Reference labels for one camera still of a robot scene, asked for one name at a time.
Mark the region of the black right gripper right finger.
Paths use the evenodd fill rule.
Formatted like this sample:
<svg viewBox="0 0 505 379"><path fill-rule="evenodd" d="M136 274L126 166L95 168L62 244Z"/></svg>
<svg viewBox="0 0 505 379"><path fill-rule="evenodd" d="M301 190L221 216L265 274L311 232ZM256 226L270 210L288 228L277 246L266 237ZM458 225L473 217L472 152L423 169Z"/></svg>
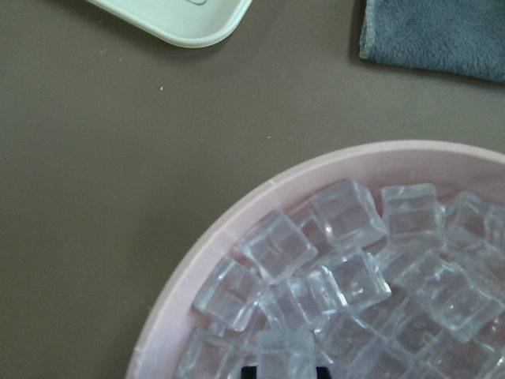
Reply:
<svg viewBox="0 0 505 379"><path fill-rule="evenodd" d="M332 379L331 372L326 366L316 367L316 378L317 379Z"/></svg>

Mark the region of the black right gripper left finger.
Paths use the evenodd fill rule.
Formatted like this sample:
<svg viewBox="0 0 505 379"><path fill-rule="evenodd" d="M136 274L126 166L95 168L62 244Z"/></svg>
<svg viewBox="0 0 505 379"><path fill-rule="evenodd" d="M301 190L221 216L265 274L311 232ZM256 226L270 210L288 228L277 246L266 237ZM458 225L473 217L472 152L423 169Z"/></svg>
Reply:
<svg viewBox="0 0 505 379"><path fill-rule="evenodd" d="M244 366L241 368L241 379L256 379L256 373L256 366Z"/></svg>

